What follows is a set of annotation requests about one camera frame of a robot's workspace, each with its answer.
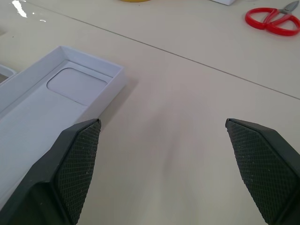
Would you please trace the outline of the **white object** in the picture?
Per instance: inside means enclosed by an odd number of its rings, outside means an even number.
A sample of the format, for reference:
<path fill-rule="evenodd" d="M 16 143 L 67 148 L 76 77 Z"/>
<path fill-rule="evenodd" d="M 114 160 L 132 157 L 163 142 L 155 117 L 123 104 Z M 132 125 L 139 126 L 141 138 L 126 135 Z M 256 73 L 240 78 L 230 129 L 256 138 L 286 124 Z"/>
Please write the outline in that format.
<path fill-rule="evenodd" d="M 217 2 L 226 6 L 232 5 L 236 0 L 211 0 L 213 2 Z"/>

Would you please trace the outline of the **red handled scissors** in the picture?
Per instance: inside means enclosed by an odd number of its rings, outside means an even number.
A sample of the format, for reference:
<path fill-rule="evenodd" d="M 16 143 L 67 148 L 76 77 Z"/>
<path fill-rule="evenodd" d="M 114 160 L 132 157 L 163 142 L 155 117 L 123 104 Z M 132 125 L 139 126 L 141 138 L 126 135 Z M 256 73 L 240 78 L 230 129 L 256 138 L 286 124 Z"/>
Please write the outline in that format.
<path fill-rule="evenodd" d="M 298 7 L 299 3 L 299 0 L 293 1 L 286 5 L 283 9 L 270 7 L 251 9 L 245 14 L 245 22 L 258 30 L 266 30 L 270 33 L 280 36 L 295 36 L 300 33 L 300 20 L 292 14 L 292 11 Z M 258 13 L 267 13 L 267 16 L 262 22 L 255 20 L 252 17 L 252 15 Z M 281 24 L 288 21 L 293 23 L 295 29 L 289 30 L 280 27 Z"/>

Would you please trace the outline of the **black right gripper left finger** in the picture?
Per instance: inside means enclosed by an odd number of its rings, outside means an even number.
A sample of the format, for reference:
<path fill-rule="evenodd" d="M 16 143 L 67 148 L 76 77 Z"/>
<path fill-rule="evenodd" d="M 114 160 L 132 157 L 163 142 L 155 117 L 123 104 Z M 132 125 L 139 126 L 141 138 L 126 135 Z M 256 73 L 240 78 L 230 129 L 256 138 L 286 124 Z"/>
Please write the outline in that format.
<path fill-rule="evenodd" d="M 93 176 L 101 121 L 63 130 L 0 210 L 0 225 L 76 225 Z"/>

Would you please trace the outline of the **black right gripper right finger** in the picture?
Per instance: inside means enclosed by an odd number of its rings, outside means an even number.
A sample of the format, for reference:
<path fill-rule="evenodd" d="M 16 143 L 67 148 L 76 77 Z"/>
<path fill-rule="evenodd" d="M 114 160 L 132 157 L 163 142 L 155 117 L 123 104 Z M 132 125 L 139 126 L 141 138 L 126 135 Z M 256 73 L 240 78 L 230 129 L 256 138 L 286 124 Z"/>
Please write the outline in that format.
<path fill-rule="evenodd" d="M 300 225 L 300 154 L 274 129 L 227 119 L 241 178 L 268 225 Z"/>

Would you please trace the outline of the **white box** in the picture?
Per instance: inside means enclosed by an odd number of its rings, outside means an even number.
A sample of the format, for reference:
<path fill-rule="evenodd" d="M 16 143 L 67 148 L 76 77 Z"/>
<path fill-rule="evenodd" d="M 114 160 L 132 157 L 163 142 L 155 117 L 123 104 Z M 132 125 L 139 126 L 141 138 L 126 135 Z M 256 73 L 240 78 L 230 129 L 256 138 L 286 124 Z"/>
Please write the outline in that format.
<path fill-rule="evenodd" d="M 0 209 L 63 130 L 98 118 L 125 85 L 122 66 L 67 46 L 0 83 Z"/>

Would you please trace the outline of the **white box lid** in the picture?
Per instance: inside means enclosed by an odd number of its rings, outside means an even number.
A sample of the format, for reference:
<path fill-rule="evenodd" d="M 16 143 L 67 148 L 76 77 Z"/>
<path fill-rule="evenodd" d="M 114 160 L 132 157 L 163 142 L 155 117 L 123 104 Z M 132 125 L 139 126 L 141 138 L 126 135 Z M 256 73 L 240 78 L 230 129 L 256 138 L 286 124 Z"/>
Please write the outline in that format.
<path fill-rule="evenodd" d="M 17 72 L 13 69 L 0 64 L 0 85 L 16 74 Z"/>

